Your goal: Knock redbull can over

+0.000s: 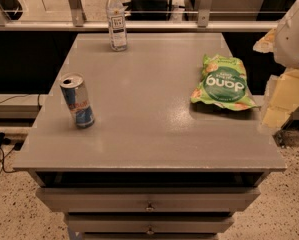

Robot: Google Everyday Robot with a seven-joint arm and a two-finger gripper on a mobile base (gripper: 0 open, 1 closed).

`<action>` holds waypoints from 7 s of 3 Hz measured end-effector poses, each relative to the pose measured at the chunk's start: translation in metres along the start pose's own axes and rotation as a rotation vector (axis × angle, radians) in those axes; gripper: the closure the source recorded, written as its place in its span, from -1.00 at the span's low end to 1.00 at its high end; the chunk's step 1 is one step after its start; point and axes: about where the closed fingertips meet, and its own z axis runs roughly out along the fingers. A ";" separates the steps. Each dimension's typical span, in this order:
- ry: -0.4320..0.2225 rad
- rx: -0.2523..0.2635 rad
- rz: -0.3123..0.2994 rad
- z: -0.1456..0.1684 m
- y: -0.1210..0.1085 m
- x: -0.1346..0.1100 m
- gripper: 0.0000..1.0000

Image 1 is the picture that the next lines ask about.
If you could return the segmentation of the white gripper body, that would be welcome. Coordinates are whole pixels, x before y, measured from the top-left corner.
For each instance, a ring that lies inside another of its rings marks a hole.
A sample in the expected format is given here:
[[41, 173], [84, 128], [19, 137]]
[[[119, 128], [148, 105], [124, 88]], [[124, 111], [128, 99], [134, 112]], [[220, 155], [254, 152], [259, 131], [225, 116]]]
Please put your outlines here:
[[285, 67], [299, 69], [299, 0], [296, 0], [277, 25], [274, 60]]

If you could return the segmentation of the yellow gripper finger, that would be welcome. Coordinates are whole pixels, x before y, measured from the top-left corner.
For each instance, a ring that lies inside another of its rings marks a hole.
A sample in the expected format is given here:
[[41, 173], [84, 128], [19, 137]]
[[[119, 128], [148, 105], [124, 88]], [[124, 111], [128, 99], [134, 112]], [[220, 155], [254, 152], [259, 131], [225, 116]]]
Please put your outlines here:
[[273, 28], [259, 39], [253, 46], [253, 50], [260, 53], [270, 53], [274, 50], [276, 29]]
[[299, 107], [299, 69], [287, 68], [280, 76], [271, 75], [261, 107], [261, 124], [278, 130]]

